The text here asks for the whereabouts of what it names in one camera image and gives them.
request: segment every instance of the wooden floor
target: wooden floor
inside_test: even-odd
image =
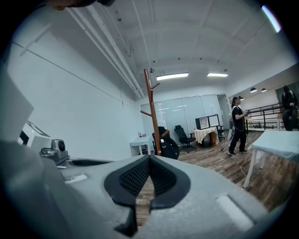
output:
[[[246,147],[249,147],[261,134],[262,132],[250,132]],[[217,146],[210,148],[198,148],[190,153],[182,151],[178,160],[214,170],[242,188],[245,175],[241,172],[240,166],[245,161],[245,155],[237,153],[238,146],[239,143],[235,148],[236,157],[228,155],[228,142],[223,140]],[[246,156],[247,160],[242,166],[245,174],[249,169],[251,152]],[[257,161],[245,190],[271,211],[290,196],[295,178],[299,173],[299,166],[274,155],[266,158],[263,169],[260,169],[259,165],[260,162]],[[141,227],[149,216],[150,201],[153,198],[154,187],[151,179],[148,178],[136,200],[138,227]]]

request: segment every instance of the black office chair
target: black office chair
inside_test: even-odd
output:
[[[159,130],[160,139],[162,139],[161,135],[164,134],[167,131],[167,129],[165,129],[162,126],[159,126],[158,130]],[[156,148],[155,133],[153,133],[152,136],[154,138],[153,145],[155,149],[155,155],[158,155],[157,148]],[[163,137],[163,142],[161,142],[161,151],[163,157],[178,159],[180,150],[177,143],[170,137],[170,134],[167,134],[165,137]]]
[[[176,132],[176,134],[178,135],[178,141],[182,144],[185,144],[180,150],[182,150],[183,148],[187,148],[187,153],[189,153],[189,148],[194,148],[195,150],[197,149],[196,147],[191,145],[191,142],[193,142],[195,138],[187,138],[187,135],[185,134],[185,131],[181,127],[181,125],[175,126],[174,132]]]
[[[217,132],[218,132],[218,139],[219,141],[221,142],[221,139],[225,139],[224,136],[220,135],[220,134],[223,134],[224,133],[224,130],[222,129],[223,126],[216,126],[217,127]]]

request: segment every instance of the white cloth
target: white cloth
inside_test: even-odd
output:
[[[209,133],[214,133],[216,134],[216,141],[215,141],[215,145],[219,143],[219,139],[218,139],[218,131],[216,127],[211,127],[211,128],[207,128],[207,129],[194,129],[194,135],[195,135],[195,140],[198,143],[201,143],[202,140],[204,139],[204,137],[209,134]]]
[[[299,132],[265,131],[250,148],[299,162]]]

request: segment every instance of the wooden coat rack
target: wooden coat rack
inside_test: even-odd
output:
[[[156,117],[154,99],[153,99],[153,89],[156,86],[160,85],[160,83],[158,82],[157,84],[153,85],[152,87],[150,86],[150,79],[149,79],[149,74],[148,74],[148,70],[147,69],[144,69],[144,77],[145,77],[146,89],[148,91],[150,113],[147,113],[147,112],[145,112],[143,110],[141,110],[140,112],[143,113],[143,114],[146,114],[146,115],[150,116],[151,119],[153,120],[153,126],[154,126],[154,132],[155,132],[155,140],[156,140],[156,148],[157,148],[158,155],[161,156],[162,155],[162,151],[161,151],[160,134],[159,134],[159,129],[158,129],[158,123],[157,123],[157,117]]]

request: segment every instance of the black pants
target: black pants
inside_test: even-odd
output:
[[[297,119],[297,109],[296,108],[284,110],[282,120],[284,122],[286,131],[293,131],[293,129],[295,128],[296,119]]]
[[[238,129],[235,129],[235,134],[234,134],[234,137],[230,143],[230,146],[229,146],[229,152],[233,152],[234,149],[235,149],[235,146],[238,142],[238,140],[240,139],[241,143],[240,143],[240,151],[243,151],[245,149],[245,143],[246,143],[246,129],[244,127],[244,130],[243,131],[240,131]]]

